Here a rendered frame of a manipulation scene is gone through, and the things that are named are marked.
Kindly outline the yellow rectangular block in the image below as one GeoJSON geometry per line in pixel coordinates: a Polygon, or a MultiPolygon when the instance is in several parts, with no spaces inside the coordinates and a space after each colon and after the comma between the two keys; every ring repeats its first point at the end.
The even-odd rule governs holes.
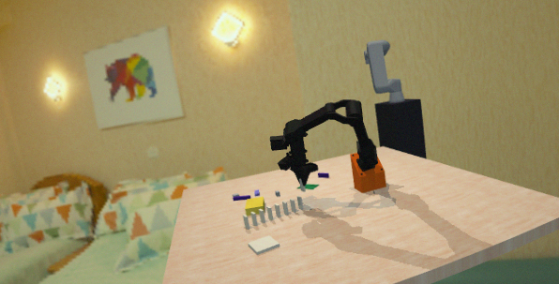
{"type": "Polygon", "coordinates": [[[250,216],[250,212],[255,213],[255,215],[259,215],[259,209],[264,210],[264,196],[247,199],[245,205],[247,217],[250,216]]]}

